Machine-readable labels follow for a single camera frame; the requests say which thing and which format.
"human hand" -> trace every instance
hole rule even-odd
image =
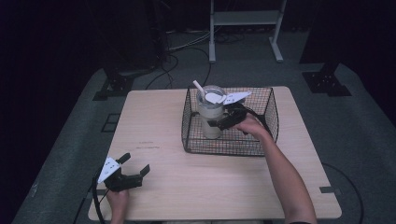
[[[233,128],[244,133],[250,133],[256,139],[259,139],[264,133],[268,133],[250,113],[247,113],[247,117],[242,122],[235,124]]]
[[[128,209],[129,190],[120,192],[109,190],[106,197],[111,207],[111,224],[122,224]]]

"gray carpet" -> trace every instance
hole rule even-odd
[[[335,74],[352,96],[311,93],[302,72],[318,71],[321,64],[299,64],[308,33],[280,33],[278,45],[283,63],[276,62],[269,35],[245,35],[239,42],[217,45],[217,62],[211,64],[206,84],[289,87],[318,155],[326,163],[329,180],[340,190],[337,199],[343,215],[319,223],[358,223],[363,211],[363,223],[391,223],[396,218],[394,126],[364,89],[357,74],[342,64]],[[169,41],[172,46],[178,46],[196,37],[172,34]],[[207,52],[207,43],[194,47]],[[178,58],[176,68],[169,72],[172,85],[168,76],[162,76],[149,89],[184,89],[195,79],[204,82],[209,71],[205,54],[198,49],[172,54]],[[168,57],[163,67],[169,69],[175,63],[175,58]],[[136,78],[133,90],[145,89],[162,72],[157,69]],[[26,196],[13,223],[72,223],[81,201],[85,203],[77,223],[94,223],[87,217],[91,200],[83,198],[111,143],[113,133],[102,132],[107,116],[120,113],[125,100],[125,97],[109,97],[106,101],[93,101],[105,80],[103,70],[92,75],[36,179],[36,192],[32,190]]]

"wire basket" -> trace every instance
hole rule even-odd
[[[276,141],[279,120],[276,100],[272,88],[223,88],[226,92],[251,91],[244,106],[265,117],[265,121]],[[244,135],[236,129],[222,131],[221,137],[208,139],[204,137],[200,115],[197,112],[196,94],[198,90],[187,89],[183,110],[181,141],[184,150],[195,154],[263,157],[262,146],[251,134]]]

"cup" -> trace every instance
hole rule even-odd
[[[225,95],[226,92],[218,86],[205,86],[203,87],[205,94],[213,92],[217,95]],[[205,100],[201,93],[197,92],[198,113],[200,114],[202,131],[204,137],[208,139],[216,139],[221,136],[221,130],[218,127],[210,127],[208,121],[218,121],[223,118],[224,106],[223,104],[212,104]]]

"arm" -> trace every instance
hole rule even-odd
[[[285,222],[304,221],[313,224],[317,223],[314,205],[304,181],[276,145],[271,135],[250,114],[247,114],[247,118],[234,127],[245,133],[252,134],[261,142],[276,195],[285,213]]]
[[[106,197],[111,207],[111,224],[122,224],[128,208],[129,190],[109,190]]]

